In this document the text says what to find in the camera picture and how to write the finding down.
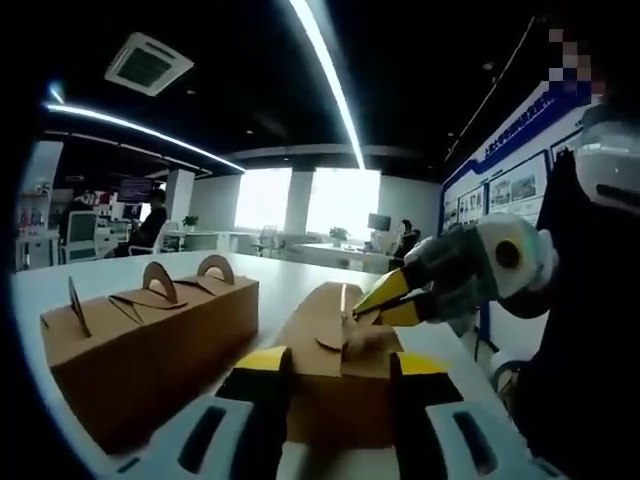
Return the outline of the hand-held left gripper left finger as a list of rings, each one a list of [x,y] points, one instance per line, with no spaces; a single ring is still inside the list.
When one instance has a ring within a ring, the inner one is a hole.
[[[115,479],[274,479],[287,437],[293,379],[285,346],[242,358],[213,394],[160,427]]]

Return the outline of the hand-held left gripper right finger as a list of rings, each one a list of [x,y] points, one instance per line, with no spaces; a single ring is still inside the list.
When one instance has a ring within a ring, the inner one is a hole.
[[[402,479],[556,479],[505,418],[466,401],[447,371],[409,352],[391,355],[391,415]]]

